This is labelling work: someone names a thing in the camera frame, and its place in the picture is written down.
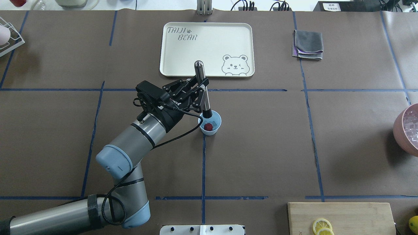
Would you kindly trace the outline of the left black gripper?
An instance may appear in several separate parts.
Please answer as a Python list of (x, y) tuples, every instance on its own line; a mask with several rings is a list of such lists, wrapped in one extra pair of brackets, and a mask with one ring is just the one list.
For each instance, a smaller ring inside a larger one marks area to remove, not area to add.
[[(204, 85), (209, 85), (209, 79), (206, 78), (203, 83)], [(159, 106), (160, 110), (155, 113), (144, 111), (144, 117), (151, 116), (156, 118), (157, 122), (162, 125), (167, 133), (190, 111), (202, 113), (201, 99), (203, 90), (198, 85), (195, 76), (188, 79), (178, 79), (164, 85), (162, 89), (170, 95), (169, 101)]]

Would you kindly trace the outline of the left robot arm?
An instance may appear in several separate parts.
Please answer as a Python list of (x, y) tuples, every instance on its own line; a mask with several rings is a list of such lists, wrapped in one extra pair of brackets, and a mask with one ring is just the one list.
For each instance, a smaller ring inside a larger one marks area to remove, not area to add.
[(133, 104), (143, 110), (118, 137), (103, 147), (96, 161), (114, 180), (106, 194), (92, 194), (59, 206), (1, 221), (2, 235), (76, 235), (107, 225), (133, 228), (150, 218), (142, 159), (191, 111), (203, 123), (203, 98), (209, 79), (194, 76), (162, 88), (148, 81), (136, 86)]

